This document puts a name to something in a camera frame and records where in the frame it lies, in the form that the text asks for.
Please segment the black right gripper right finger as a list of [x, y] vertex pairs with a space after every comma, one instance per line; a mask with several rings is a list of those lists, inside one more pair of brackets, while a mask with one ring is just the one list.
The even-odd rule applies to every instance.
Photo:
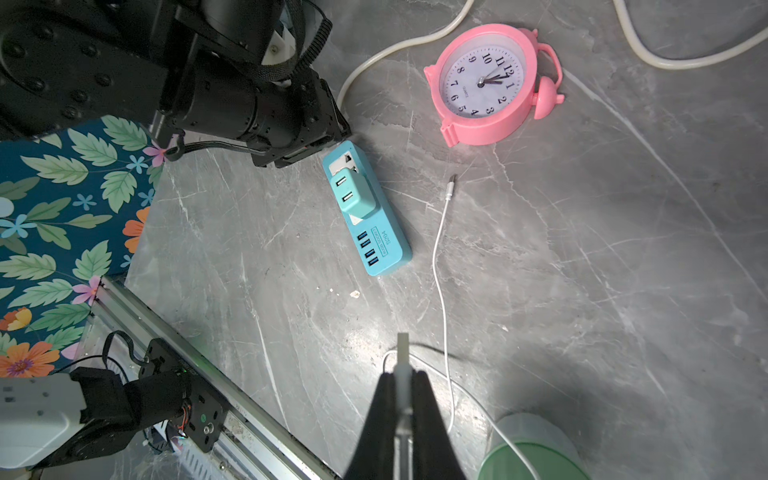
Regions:
[[451, 445], [428, 374], [415, 371], [411, 380], [414, 479], [466, 478]]

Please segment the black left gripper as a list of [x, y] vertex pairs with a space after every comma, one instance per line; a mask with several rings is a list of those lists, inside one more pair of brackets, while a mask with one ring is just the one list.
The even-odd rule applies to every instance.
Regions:
[[255, 119], [245, 136], [257, 167], [290, 166], [351, 136], [328, 83], [312, 69], [288, 86], [263, 84], [257, 90]]

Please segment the teal USB wall charger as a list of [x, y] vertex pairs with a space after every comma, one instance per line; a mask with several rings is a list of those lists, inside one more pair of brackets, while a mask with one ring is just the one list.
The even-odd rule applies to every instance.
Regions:
[[377, 208], [377, 201], [367, 179], [358, 171], [344, 167], [330, 180], [341, 211], [357, 219], [364, 219]]

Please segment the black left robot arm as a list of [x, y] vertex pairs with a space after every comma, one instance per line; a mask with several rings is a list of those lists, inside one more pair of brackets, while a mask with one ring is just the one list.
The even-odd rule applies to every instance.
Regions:
[[130, 267], [165, 167], [198, 151], [283, 168], [346, 139], [313, 70], [310, 1], [1, 5], [1, 466], [208, 452], [233, 406], [169, 341], [110, 332], [78, 358]]

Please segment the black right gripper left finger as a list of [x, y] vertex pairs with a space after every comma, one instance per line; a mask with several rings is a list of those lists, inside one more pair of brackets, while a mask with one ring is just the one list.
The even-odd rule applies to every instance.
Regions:
[[344, 480], [392, 479], [397, 426], [395, 379], [380, 375]]

